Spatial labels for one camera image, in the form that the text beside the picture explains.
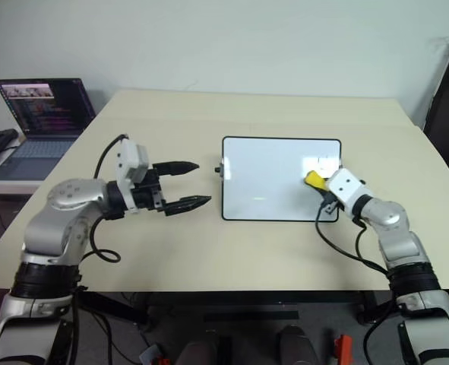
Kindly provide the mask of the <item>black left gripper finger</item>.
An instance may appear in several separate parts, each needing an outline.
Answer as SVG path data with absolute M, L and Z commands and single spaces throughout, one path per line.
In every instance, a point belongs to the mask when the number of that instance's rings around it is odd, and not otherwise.
M 207 204 L 211 200 L 208 195 L 193 195 L 189 197 L 180 198 L 178 201 L 163 204 L 163 212 L 166 216 L 173 216 L 182 214 L 188 211 L 193 211 Z
M 198 168 L 198 164 L 189 161 L 170 161 L 153 164 L 155 176 L 179 176 L 190 173 Z

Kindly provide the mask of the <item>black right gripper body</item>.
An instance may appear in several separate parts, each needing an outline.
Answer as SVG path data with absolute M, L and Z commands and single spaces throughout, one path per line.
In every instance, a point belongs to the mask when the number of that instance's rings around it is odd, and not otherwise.
M 340 202 L 338 198 L 331 192 L 322 192 L 321 196 L 323 198 L 322 203 L 320 205 L 319 211 L 320 213 L 325 213 L 332 215 L 340 208 Z

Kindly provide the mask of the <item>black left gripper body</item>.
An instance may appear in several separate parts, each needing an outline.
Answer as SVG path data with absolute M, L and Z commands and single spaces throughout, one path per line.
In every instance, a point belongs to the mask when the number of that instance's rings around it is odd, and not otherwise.
M 164 211 L 165 199 L 160 186 L 160 175 L 156 169 L 148 170 L 143 180 L 134 184 L 131 196 L 137 208 Z

